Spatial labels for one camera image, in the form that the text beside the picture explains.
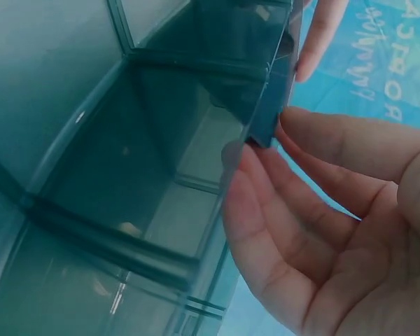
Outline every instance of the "palm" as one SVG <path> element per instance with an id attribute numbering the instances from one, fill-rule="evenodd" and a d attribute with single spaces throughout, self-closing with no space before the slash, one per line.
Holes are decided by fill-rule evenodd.
<path id="1" fill-rule="evenodd" d="M 303 152 L 282 129 L 277 137 L 329 196 L 362 220 L 327 206 L 275 150 L 246 146 L 225 224 L 254 295 L 303 335 L 415 335 L 420 319 L 406 316 L 420 312 L 420 232 L 397 202 L 407 203 L 413 186 L 402 181 L 398 192 L 394 182 Z M 342 154 L 332 154 L 327 161 L 340 161 Z"/>

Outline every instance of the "human hand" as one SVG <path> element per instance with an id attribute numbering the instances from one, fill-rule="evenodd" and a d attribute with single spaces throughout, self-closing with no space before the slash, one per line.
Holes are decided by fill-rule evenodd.
<path id="1" fill-rule="evenodd" d="M 312 0 L 304 0 L 307 7 Z M 323 54 L 330 45 L 349 0 L 318 0 L 311 27 L 297 62 L 295 79 L 305 82 L 316 70 Z"/>
<path id="2" fill-rule="evenodd" d="M 420 131 L 289 108 L 276 136 L 359 219 L 245 146 L 224 222 L 252 293 L 299 335 L 420 335 Z"/>

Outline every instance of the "container wall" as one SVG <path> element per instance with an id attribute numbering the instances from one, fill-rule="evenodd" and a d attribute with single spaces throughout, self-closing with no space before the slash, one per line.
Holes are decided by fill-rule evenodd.
<path id="1" fill-rule="evenodd" d="M 120 58 L 105 0 L 0 0 L 0 162 L 22 185 Z"/>

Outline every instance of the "transparent plastic container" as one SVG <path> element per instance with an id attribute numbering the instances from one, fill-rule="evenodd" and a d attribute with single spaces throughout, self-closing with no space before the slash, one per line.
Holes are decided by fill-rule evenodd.
<path id="1" fill-rule="evenodd" d="M 299 3 L 0 2 L 0 336 L 217 333 L 220 207 L 287 102 Z"/>

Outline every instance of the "finger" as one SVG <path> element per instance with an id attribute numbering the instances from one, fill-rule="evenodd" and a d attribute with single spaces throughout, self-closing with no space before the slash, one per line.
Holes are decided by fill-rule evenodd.
<path id="1" fill-rule="evenodd" d="M 227 193 L 224 224 L 233 258 L 252 293 L 280 322 L 299 332 L 316 286 L 281 257 L 243 171 L 235 172 Z"/>
<path id="2" fill-rule="evenodd" d="M 335 202 L 353 215 L 364 218 L 386 185 L 385 181 L 355 173 L 305 153 L 289 139 L 281 126 L 276 137 L 295 163 Z"/>
<path id="3" fill-rule="evenodd" d="M 284 260 L 316 284 L 329 275 L 335 252 L 324 241 L 306 232 L 286 203 L 277 194 L 265 168 L 251 147 L 245 146 L 239 168 L 252 182 L 262 214 L 276 247 Z"/>
<path id="4" fill-rule="evenodd" d="M 289 108 L 281 126 L 303 151 L 359 174 L 399 183 L 420 155 L 420 131 L 389 122 Z"/>
<path id="5" fill-rule="evenodd" d="M 290 210 L 320 237 L 341 251 L 357 226 L 357 220 L 328 206 L 273 148 L 257 150 L 267 174 Z"/>
<path id="6" fill-rule="evenodd" d="M 281 126 L 310 155 L 399 184 L 398 206 L 420 234 L 420 130 L 300 108 L 282 113 Z"/>
<path id="7" fill-rule="evenodd" d="M 296 81 L 306 81 L 316 69 L 344 16 L 348 0 L 319 0 L 297 63 Z"/>

